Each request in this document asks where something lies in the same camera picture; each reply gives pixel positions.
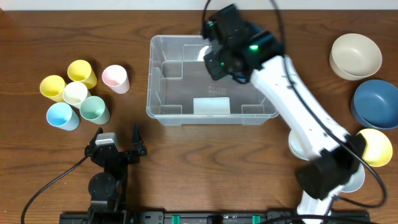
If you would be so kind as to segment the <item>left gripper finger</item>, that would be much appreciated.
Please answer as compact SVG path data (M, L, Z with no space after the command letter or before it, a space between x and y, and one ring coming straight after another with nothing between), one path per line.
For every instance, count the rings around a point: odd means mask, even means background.
M96 138L99 134L103 133L103 128L98 128L97 132L95 133L94 137L91 139L91 141L88 143L88 145L85 147L85 156L86 157L92 157L94 152L96 151Z
M138 156L146 156L147 155L147 148L144 144L144 141L141 138L139 133L139 126L137 124L133 127L132 132L132 146L134 150L137 152Z

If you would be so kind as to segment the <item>white small bowl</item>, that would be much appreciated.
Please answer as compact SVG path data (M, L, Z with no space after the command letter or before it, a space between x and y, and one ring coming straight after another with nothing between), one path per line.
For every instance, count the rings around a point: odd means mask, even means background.
M299 137L296 135L295 131L291 130L288 137L288 144L291 153L301 159L301 160L308 160L308 157L305 155L305 151L300 143Z

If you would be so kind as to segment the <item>beige bowl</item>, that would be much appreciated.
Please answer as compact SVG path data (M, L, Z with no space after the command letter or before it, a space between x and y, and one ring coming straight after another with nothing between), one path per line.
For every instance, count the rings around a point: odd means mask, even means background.
M345 34L334 41L329 63L339 77L351 81L361 80L380 69L382 53L370 38L361 34Z

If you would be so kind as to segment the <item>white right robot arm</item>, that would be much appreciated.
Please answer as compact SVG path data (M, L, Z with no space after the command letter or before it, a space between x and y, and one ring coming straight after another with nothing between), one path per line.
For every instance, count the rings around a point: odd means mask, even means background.
M212 79L252 84L298 137L308 164L295 173L303 191L297 213L305 222L319 221L364 165L364 138L350 135L322 108L285 53L284 38L245 21L235 5L203 16L201 34L211 44L204 61Z

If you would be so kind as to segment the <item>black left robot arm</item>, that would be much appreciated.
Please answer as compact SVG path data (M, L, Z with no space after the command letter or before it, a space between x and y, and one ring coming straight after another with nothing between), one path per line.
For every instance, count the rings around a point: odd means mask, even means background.
M93 176L88 184L91 195L91 208L97 211L116 212L125 207L127 167L140 162L147 155L147 148L139 134L138 125L132 131L131 149L119 151L115 133L104 133L99 128L85 147L85 155L104 169Z

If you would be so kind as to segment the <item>green cup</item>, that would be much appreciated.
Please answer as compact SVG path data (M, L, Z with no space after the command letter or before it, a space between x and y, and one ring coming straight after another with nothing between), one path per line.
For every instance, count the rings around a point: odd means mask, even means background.
M110 113L104 100L98 96L89 96L82 102L80 115L85 120L98 125L105 124L110 119Z

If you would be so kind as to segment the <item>light blue cup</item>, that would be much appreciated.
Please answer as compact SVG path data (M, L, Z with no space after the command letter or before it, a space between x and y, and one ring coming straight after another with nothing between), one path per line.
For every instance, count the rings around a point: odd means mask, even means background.
M66 131L73 131L80 124L80 119L67 103L55 103L46 114L48 124Z

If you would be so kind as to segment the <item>cream cup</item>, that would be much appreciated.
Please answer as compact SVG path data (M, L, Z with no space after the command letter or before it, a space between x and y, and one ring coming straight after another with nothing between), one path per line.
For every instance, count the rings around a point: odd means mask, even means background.
M90 96L91 93L82 82L71 82L63 90L64 101L77 109L80 109L83 101Z

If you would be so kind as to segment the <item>clear plastic storage bin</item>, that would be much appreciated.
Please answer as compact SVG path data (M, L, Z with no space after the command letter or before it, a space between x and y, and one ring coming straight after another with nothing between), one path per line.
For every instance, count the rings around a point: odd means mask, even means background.
M210 43L199 35L156 35L150 41L146 111L164 126L261 125L278 116L251 84L211 79L204 56Z

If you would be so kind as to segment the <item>pink cup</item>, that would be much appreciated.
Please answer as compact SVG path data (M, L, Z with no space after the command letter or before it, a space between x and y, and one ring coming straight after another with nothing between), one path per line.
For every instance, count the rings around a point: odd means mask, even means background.
M102 73L102 81L117 94L124 94L130 89L127 71L120 65L110 65Z

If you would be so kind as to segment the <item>yellow cup left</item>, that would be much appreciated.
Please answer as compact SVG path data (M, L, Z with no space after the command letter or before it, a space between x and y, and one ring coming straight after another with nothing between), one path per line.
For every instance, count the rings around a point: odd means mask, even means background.
M66 87L65 80L58 75L50 75L40 83L40 92L43 96L55 101L64 102L63 91Z

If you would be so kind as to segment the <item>yellow cup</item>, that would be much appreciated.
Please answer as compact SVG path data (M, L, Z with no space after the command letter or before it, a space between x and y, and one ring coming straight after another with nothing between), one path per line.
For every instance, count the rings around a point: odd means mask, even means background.
M50 75L40 83L40 92L43 96L55 101L64 102L63 91L66 87L65 80L58 75Z
M67 69L68 77L74 82L82 82L87 89L92 89L97 84L97 77L86 60L76 60Z

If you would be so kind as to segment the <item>yellow bowl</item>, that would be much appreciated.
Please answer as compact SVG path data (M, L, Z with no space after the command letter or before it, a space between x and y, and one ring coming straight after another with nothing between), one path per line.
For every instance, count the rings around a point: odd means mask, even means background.
M358 134L366 140L363 159L372 167L382 167L392 159L393 148L388 137L376 129L362 129Z

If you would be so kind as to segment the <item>light grey small bowl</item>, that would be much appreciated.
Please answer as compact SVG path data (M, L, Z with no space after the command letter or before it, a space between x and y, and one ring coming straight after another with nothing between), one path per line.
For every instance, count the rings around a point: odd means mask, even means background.
M363 165L359 165L358 170L351 176L350 180L341 190L343 193L351 193L359 190L365 181L365 170Z

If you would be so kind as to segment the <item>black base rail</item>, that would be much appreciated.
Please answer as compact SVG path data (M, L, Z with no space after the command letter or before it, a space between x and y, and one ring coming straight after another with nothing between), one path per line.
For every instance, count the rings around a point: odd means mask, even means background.
M161 211L119 213L65 212L60 215L59 224L125 223L125 224L257 224L279 217L290 217L293 210L269 210L252 213L170 213Z

